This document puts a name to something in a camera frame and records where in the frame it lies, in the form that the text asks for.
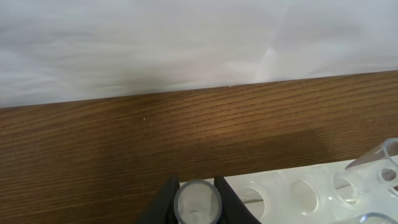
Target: wood grain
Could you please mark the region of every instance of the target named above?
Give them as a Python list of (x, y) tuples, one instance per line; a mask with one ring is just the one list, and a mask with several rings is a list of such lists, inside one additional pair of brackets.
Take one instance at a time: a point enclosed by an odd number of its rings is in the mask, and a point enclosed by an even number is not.
[(181, 181), (354, 159), (398, 136), (398, 72), (0, 109), (0, 223), (131, 223)]

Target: white paper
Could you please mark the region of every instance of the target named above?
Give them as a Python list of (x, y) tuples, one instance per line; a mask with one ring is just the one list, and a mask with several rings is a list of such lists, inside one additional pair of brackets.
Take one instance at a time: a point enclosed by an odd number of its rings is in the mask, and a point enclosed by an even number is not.
[(397, 69), (398, 0), (0, 0), (0, 107)]

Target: test tube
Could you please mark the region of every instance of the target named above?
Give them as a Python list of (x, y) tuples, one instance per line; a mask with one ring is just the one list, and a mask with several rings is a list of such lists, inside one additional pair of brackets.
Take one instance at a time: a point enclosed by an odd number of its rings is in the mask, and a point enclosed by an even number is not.
[(180, 224), (215, 224), (221, 208), (217, 189), (204, 180), (185, 183), (174, 198), (174, 214)]
[(329, 224), (398, 224), (395, 220), (381, 213), (367, 213), (347, 220), (337, 221)]
[(390, 138), (338, 172), (333, 181), (344, 200), (356, 204), (375, 189), (398, 186), (398, 138)]

